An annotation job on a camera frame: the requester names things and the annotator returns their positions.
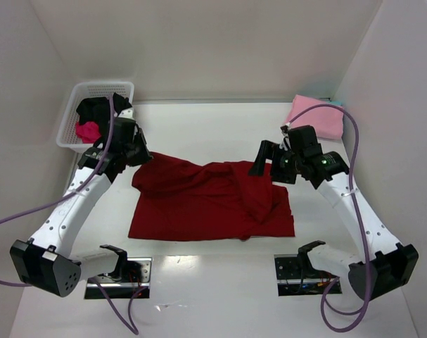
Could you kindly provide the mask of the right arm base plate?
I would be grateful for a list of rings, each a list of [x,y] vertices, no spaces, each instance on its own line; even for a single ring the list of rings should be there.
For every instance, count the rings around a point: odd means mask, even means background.
[[[296,255],[275,255],[274,266],[279,296],[322,295],[336,277],[319,270],[303,272]]]

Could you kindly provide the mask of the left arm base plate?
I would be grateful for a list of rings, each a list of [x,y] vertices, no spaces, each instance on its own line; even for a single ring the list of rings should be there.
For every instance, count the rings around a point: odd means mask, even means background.
[[[120,279],[113,279],[107,274],[94,279],[111,299],[130,299],[135,292],[138,292],[138,299],[148,299],[152,262],[151,257],[131,257]]]

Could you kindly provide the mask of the dark red t shirt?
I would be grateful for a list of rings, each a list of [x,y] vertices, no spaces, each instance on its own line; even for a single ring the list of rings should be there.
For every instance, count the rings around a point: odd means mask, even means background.
[[[194,242],[294,237],[286,188],[273,184],[270,164],[250,176],[249,161],[197,165],[155,153],[132,178],[140,193],[130,239]]]

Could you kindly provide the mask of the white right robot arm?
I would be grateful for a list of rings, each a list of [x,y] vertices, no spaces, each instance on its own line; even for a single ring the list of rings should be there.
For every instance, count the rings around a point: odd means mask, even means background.
[[[357,247],[352,254],[320,240],[306,244],[298,249],[302,272],[321,270],[345,278],[360,299],[373,300],[406,285],[419,259],[415,247],[388,230],[343,157],[323,151],[312,126],[282,130],[281,143],[261,141],[249,175],[262,176],[268,166],[272,182],[295,184],[297,177],[304,178],[337,212]]]

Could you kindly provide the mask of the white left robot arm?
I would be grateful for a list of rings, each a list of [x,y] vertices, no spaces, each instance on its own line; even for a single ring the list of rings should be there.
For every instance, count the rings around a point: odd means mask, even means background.
[[[109,244],[91,253],[71,254],[85,220],[115,178],[126,167],[152,159],[134,119],[117,117],[109,126],[112,135],[99,139],[82,154],[65,200],[27,241],[13,243],[10,255],[21,282],[66,297],[81,280],[107,275],[121,281],[135,268],[128,263],[124,249]]]

